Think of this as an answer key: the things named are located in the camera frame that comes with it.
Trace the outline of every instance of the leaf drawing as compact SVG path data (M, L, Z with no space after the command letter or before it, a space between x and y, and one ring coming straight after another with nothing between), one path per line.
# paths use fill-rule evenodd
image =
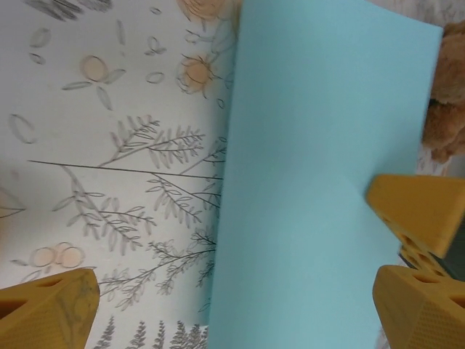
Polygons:
M180 174L183 175L184 173L189 172L190 170L194 169L195 167L202 164L203 162L210 163L213 166L216 166L216 164L224 163L225 156L226 156L226 148L227 148L226 138L218 137L218 139L215 140L214 143L211 145L209 152L207 153L206 156L204 156L202 159L200 159L199 161L195 162L194 164L186 168Z
M66 84L61 89L64 91L71 91L72 89L83 89L84 87L89 87L92 85L92 82L89 81L77 81Z
M124 33L123 22L120 20L116 21L116 35L118 37L118 42L120 45L126 44L126 34Z
M140 321L136 334L130 342L131 345L126 347L126 349L139 349L145 345L145 328L145 322Z
M204 135L199 129L178 127L176 132L172 129L159 130L160 123L153 120L152 116L136 119L128 116L127 124L125 126L119 121L118 132L110 133L116 152L99 167L105 167L140 151L147 151L157 168L161 165L170 168L174 161L181 164L188 162L190 157L197 156L198 151L203 149L201 140Z
M125 72L126 71L124 69L115 69L114 71L111 71L107 75L107 77L102 80L102 82L107 85L112 84L113 82L121 78L125 74Z
M146 51L147 56L153 56L153 55L161 55L164 52L166 52L166 48L160 46L160 43L158 42L157 38L153 36L149 36L147 39L147 45L148 45L148 51Z
M53 17L56 20L65 21L64 18L57 13L57 10L49 3L42 0L23 0L25 4L33 7L34 9Z
M103 87L97 86L97 96L99 97L100 102L102 102L103 106L107 108L109 111L112 111L111 108L111 101L108 93L103 89Z
M82 13L82 9L67 0L23 0L25 4L53 17L56 20L77 20L76 13Z
M152 12L154 15L161 15L160 9L157 9L156 7L151 7L150 12Z
M129 269L119 272L115 270L111 276L105 275L99 283L100 296L107 296L108 301L111 301L115 298L116 292L121 293L124 298L116 307L124 311L140 301L146 285L157 279L157 273L164 271L164 278L155 285L158 288L158 293L168 295L174 288L176 277L206 260L206 264L199 273L197 283L197 286L203 286L213 271L214 253L217 245L214 240L214 231L211 228L196 228L191 241L191 244L182 251L178 251L174 247L173 240L149 243L147 251L152 252L153 259L157 261L156 265L150 269L139 269L139 273L135 276L129 274Z
M85 191L74 173L67 167L62 168L71 178L71 196L60 200L52 210L56 212L70 204L74 205L77 214L68 221L68 227L81 221L84 224L84 236L92 235L95 240L106 238L111 252L119 244L121 255L125 255L128 248L136 251L142 247L138 241L141 237L139 231L144 229L150 235L156 227L153 217L145 214L143 206L120 210L117 198Z
M165 323L160 321L158 324L158 333L155 338L155 342L152 345L152 349L163 349L165 345Z
M217 98L217 105L218 105L221 109L225 109L225 102L224 102L224 100L222 100L221 98Z
M37 55L35 53L30 52L29 58L36 64L40 64L40 65L45 64L45 58L43 58L41 55Z
M12 134L24 144L34 144L37 138L33 136L34 125L24 116L11 114L8 118L8 127Z
M45 47L50 42L51 37L49 29L40 28L32 34L29 46L34 49Z
M206 301L206 303L204 305L202 305L202 308L200 308L198 310L199 313L202 313L204 312L205 310L207 310L208 308L210 308L210 304L211 304L211 298L208 298L208 300Z
M11 194L7 189L0 187L0 219L11 217L25 210L26 208L19 198Z
M153 73L149 73L145 80L149 84L160 84L165 79L165 74L160 71L155 71Z
M107 12L113 8L112 0L78 0L78 3L88 9L99 12Z
M34 280L37 280L38 278L41 277L41 274L42 274L42 270L36 270L36 271L33 271L32 273L26 275L24 278L21 279L21 284L23 282L29 282L29 281L34 281Z
M108 349L111 346L111 341L113 339L113 333L115 332L115 317L112 315L108 322L107 328L102 333L101 338L94 346L94 349Z

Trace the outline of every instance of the thin black line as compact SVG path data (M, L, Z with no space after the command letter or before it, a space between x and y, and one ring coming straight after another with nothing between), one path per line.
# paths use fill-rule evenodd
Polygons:
M55 166L77 167L77 168L80 168L80 169L101 169L101 170L108 170L108 171L147 173L149 175L200 178L200 179L204 179L204 180L222 180L221 177L192 176L192 175L189 175L189 174L175 174L175 173L166 173L166 172L141 171L141 170L138 170L138 169L116 169L116 168L112 168L112 167L98 167L98 166L86 166L86 165L61 164L61 163L58 163L58 162L47 162L47 161L37 161L37 160L29 160L29 162L35 162L36 164L55 165Z

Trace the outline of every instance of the paper sheet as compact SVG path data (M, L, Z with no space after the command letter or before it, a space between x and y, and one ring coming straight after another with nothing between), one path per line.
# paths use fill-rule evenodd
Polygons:
M209 347L372 348L398 241L363 194L414 172L442 31L355 0L242 19Z
M95 268L87 348L206 347L233 4L1 2L0 287Z

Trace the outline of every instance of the pine tree drawing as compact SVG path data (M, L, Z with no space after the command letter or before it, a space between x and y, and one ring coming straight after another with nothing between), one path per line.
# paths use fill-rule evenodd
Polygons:
M165 324L160 321L158 325L158 335L155 338L155 344L152 345L152 349L163 349L165 345Z
M145 322L140 321L134 338L129 342L131 346L126 349L139 349L145 345Z
M177 331L171 340L171 347L169 349L187 349L186 328L181 321L177 322Z
M94 349L107 349L111 346L111 340L115 331L115 318L113 315L110 317L107 328L103 332L100 340L94 346Z
M201 341L196 349L207 349L209 340L209 328L206 327L201 335Z
M199 349L202 340L202 331L200 325L194 325L187 337L187 349Z

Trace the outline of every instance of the teddy bear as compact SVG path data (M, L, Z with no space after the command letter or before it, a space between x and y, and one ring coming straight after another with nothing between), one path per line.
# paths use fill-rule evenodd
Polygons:
M422 143L441 164L465 154L465 20L444 27Z

